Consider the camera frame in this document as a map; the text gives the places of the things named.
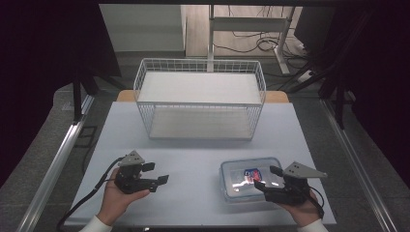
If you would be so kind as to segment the person's right hand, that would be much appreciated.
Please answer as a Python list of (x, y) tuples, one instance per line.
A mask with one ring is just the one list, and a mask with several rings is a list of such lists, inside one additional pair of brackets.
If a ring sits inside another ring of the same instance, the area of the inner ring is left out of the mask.
[(308, 226), (320, 219), (317, 208), (308, 200), (298, 206), (289, 206), (285, 204), (280, 204), (280, 206), (291, 215), (299, 227)]

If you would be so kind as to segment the aluminium frame rail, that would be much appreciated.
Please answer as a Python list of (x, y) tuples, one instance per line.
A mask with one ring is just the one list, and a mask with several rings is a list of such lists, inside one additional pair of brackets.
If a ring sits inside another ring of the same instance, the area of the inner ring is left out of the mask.
[(374, 212), (376, 219), (383, 232), (399, 232), (398, 227), (395, 225), (394, 219), (389, 212), (382, 196), (370, 180), (358, 154), (352, 145), (347, 133), (343, 130), (336, 119), (335, 111), (333, 110), (332, 103), (329, 100), (320, 100), (324, 111), (330, 121), (330, 124), (337, 136), (337, 139), (347, 156), (347, 159), (352, 165), (352, 169), (361, 185), (366, 199), (370, 205), (371, 210)]
[(80, 117), (76, 123), (72, 123), (52, 161), (44, 178), (38, 187), (30, 205), (28, 206), (16, 232), (33, 232), (48, 201), (52, 191), (61, 175), (68, 160), (80, 131), (82, 130), (88, 112), (93, 105), (94, 97), (87, 95), (80, 107)]

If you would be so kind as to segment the red and blue printed packet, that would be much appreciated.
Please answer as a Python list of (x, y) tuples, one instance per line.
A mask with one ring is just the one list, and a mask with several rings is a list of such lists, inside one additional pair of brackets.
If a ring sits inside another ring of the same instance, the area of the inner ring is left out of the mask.
[(244, 171), (244, 178), (247, 184), (253, 184), (254, 182), (260, 182), (262, 175), (257, 168), (251, 168)]

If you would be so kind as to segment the wooden table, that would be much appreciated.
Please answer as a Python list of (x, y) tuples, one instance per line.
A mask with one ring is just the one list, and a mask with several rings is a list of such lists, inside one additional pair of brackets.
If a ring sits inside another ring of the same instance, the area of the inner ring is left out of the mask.
[[(123, 90), (118, 94), (118, 102), (133, 102), (133, 90)], [(266, 103), (289, 103), (288, 96), (282, 91), (267, 91)]]

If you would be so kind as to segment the white cabinet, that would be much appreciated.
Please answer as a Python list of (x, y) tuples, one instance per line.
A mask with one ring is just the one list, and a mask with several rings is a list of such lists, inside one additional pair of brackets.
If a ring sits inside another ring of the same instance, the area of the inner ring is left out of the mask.
[(100, 4), (100, 10), (116, 52), (185, 50), (182, 5)]

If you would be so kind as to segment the white metal desk frame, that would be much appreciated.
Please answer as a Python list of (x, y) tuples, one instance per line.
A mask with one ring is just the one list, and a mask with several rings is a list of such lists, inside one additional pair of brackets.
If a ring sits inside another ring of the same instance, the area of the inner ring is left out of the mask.
[(295, 10), (295, 7), (291, 7), (287, 14), (282, 17), (215, 16), (215, 6), (210, 5), (207, 58), (213, 60), (215, 57), (214, 34), (216, 32), (278, 33), (278, 44), (274, 46), (273, 51), (281, 73), (290, 75), (290, 70), (284, 59), (283, 48)]

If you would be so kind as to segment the black metal stand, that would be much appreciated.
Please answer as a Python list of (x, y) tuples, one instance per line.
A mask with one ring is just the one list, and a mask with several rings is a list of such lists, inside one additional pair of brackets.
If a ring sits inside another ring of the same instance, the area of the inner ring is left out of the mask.
[(285, 82), (281, 86), (281, 89), (286, 94), (292, 94), (304, 88), (307, 88), (309, 85), (321, 79), (325, 79), (325, 81), (318, 91), (318, 95), (320, 99), (328, 99), (334, 91), (337, 91), (335, 119), (339, 127), (343, 130), (344, 129), (343, 105), (344, 105), (345, 84), (344, 84), (344, 79), (341, 76), (340, 67), (338, 65), (331, 65), (330, 67), (315, 73), (309, 79), (293, 87), (284, 88), (284, 86), (287, 85), (287, 82)]

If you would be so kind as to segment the person's left hand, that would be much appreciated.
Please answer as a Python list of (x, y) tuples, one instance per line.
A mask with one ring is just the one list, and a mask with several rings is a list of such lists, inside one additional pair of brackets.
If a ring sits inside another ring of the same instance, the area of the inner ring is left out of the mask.
[(112, 171), (109, 180), (104, 187), (102, 205), (97, 213), (97, 218), (107, 226), (112, 226), (114, 222), (128, 209), (132, 202), (142, 199), (150, 194), (148, 189), (132, 194), (125, 194), (115, 185), (115, 177), (118, 168)]

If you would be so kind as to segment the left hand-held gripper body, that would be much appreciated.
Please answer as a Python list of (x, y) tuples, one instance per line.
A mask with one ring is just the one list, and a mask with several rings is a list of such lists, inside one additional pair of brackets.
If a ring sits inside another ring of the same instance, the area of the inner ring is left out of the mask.
[(131, 151), (125, 155), (119, 163), (114, 184), (125, 194), (132, 194), (141, 190), (149, 189), (150, 182), (140, 178), (142, 166), (145, 164), (136, 151)]

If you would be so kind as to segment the clear plastic container blue lid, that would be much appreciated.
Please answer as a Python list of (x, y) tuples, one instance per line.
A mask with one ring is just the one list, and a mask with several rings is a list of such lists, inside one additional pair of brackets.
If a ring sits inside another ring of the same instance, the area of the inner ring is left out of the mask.
[(247, 203), (264, 201), (254, 199), (258, 190), (254, 184), (247, 184), (244, 178), (246, 169), (257, 168), (262, 175), (261, 183), (270, 188), (281, 188), (282, 180), (270, 171), (270, 166), (281, 167), (273, 157), (257, 159), (236, 159), (224, 161), (220, 165), (220, 188), (228, 203)]

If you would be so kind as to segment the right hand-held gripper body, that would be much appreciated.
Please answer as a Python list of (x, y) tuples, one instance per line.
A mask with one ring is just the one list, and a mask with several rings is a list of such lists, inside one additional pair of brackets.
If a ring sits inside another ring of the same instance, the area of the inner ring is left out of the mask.
[(279, 204), (303, 204), (308, 200), (310, 178), (327, 178), (328, 174), (308, 167), (299, 162), (292, 162), (283, 170), (282, 188), (265, 188), (265, 199)]

